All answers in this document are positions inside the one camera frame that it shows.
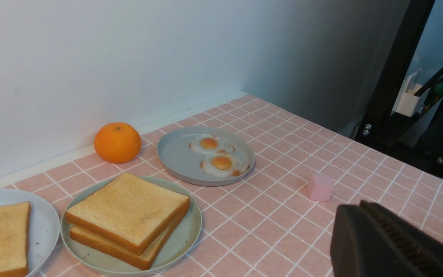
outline bread crust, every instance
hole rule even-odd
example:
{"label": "bread crust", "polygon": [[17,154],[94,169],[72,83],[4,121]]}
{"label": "bread crust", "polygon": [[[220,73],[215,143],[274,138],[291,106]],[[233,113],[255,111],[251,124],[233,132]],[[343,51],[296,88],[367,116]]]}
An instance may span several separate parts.
{"label": "bread crust", "polygon": [[100,235],[101,237],[111,240],[119,245],[121,245],[122,247],[126,248],[127,250],[137,254],[137,255],[141,255],[143,254],[143,252],[150,246],[150,244],[156,239],[158,238],[158,236],[165,231],[165,229],[168,227],[168,225],[179,215],[183,214],[183,213],[187,213],[187,211],[189,210],[189,205],[190,205],[190,197],[187,197],[186,200],[179,205],[176,209],[174,209],[173,212],[171,212],[171,214],[169,214],[169,216],[167,216],[160,224],[158,224],[158,226],[156,226],[156,228],[153,230],[153,232],[151,232],[146,239],[144,239],[140,244],[133,244],[132,242],[112,233],[109,232],[103,228],[100,228],[99,226],[88,222],[84,219],[81,219],[71,213],[69,213],[68,211],[65,212],[65,217],[66,220],[71,223],[72,225],[88,230],[92,233],[95,233],[97,235]]}
{"label": "bread crust", "polygon": [[32,213],[32,204],[31,202],[27,203],[28,203],[27,226],[26,226],[27,243],[25,246],[25,257],[27,259],[27,265],[24,268],[18,268],[14,270],[8,270],[5,272],[0,272],[0,277],[25,277],[26,275],[28,275],[28,248],[29,248],[28,234],[30,232],[30,215]]}
{"label": "bread crust", "polygon": [[104,254],[107,254],[109,256],[113,256],[114,258],[117,258],[121,261],[124,261],[125,263],[128,263],[134,267],[137,267],[141,270],[149,270],[153,263],[155,262],[155,259],[157,258],[160,251],[163,249],[165,244],[167,243],[167,240],[170,238],[170,235],[175,231],[177,226],[182,222],[184,217],[186,216],[187,211],[185,211],[183,214],[179,215],[174,222],[169,227],[169,230],[167,231],[167,234],[165,235],[165,238],[162,240],[158,248],[155,250],[151,260],[145,260],[140,255],[131,255],[128,253],[125,253],[123,251],[120,251],[114,247],[110,247],[108,245],[101,244],[100,242],[96,242],[95,240],[90,240],[85,235],[81,235],[79,233],[74,233],[73,231],[69,232],[69,237],[72,240],[75,240],[76,242],[79,242],[81,244],[84,244],[88,247],[91,247],[95,250],[98,250]]}

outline toast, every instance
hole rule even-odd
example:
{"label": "toast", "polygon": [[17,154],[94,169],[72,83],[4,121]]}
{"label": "toast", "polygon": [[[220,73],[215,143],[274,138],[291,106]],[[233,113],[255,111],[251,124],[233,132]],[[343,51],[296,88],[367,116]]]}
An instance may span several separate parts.
{"label": "toast", "polygon": [[141,255],[134,254],[115,242],[111,242],[110,240],[104,239],[97,234],[78,227],[73,227],[69,231],[69,236],[76,242],[84,244],[109,256],[113,256],[114,258],[124,261],[141,270],[149,270],[163,246],[170,238],[170,235],[172,235],[185,216],[186,214],[182,214],[172,223],[170,223],[169,227],[166,228],[165,231],[161,233]]}
{"label": "toast", "polygon": [[30,202],[0,206],[0,277],[28,274]]}
{"label": "toast", "polygon": [[180,214],[190,197],[123,173],[65,212],[72,225],[141,255]]}

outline grid pattern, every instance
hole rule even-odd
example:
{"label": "grid pattern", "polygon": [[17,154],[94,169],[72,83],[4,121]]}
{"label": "grid pattern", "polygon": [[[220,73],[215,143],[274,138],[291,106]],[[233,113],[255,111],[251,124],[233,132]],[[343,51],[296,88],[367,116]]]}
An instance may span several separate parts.
{"label": "grid pattern", "polygon": [[[256,153],[243,180],[223,187],[180,181],[162,167],[156,145],[177,128],[208,126],[234,133]],[[36,193],[63,215],[87,187],[126,171],[183,186],[203,211],[194,249],[158,276],[333,276],[329,246],[337,205],[378,202],[443,243],[443,180],[246,95],[142,135],[137,158],[106,163],[77,159],[8,188]],[[336,182],[329,202],[306,198],[313,172]],[[94,276],[58,242],[41,276]]]}

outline gray plate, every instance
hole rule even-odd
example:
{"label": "gray plate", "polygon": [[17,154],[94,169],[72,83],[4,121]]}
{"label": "gray plate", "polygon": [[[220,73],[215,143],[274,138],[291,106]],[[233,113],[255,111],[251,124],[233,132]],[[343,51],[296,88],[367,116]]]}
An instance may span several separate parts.
{"label": "gray plate", "polygon": [[[199,166],[205,156],[194,153],[189,148],[190,142],[199,135],[217,135],[231,142],[235,146],[235,151],[230,154],[245,160],[249,165],[248,170],[237,177],[229,178],[205,173]],[[254,152],[241,138],[229,132],[203,126],[180,128],[167,133],[158,142],[157,151],[160,161],[171,175],[200,186],[223,186],[235,183],[251,170],[255,160]]]}
{"label": "gray plate", "polygon": [[[163,179],[155,177],[143,177],[140,178],[149,181],[158,186],[166,189],[182,193],[184,195],[190,195],[188,191],[181,188],[177,184],[165,181]],[[95,191],[109,184],[113,179],[102,181],[95,184],[82,193],[80,193],[66,209],[76,205],[84,200],[88,195],[91,195]],[[162,270],[165,270],[184,256],[190,248],[195,244],[201,232],[202,216],[201,209],[194,198],[190,198],[189,211],[186,217],[182,220],[179,226],[172,233],[163,249],[158,254],[155,262],[150,270],[140,270],[130,264],[127,264],[121,260],[118,260],[109,255],[103,254],[100,251],[86,247],[71,238],[69,238],[69,230],[73,225],[69,224],[65,217],[61,220],[61,237],[68,250],[79,260],[83,265],[90,270],[95,271],[105,276],[135,276],[144,277],[148,275],[156,274]]]}
{"label": "gray plate", "polygon": [[59,239],[59,216],[42,197],[16,189],[0,189],[0,206],[30,201],[28,230],[28,275],[34,276],[44,265]]}

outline pink sponge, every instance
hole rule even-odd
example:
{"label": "pink sponge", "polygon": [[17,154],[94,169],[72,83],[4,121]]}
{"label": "pink sponge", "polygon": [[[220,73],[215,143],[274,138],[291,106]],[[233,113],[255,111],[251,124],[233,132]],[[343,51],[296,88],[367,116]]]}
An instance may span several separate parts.
{"label": "pink sponge", "polygon": [[329,201],[333,194],[334,183],[329,175],[313,173],[306,187],[310,200]]}

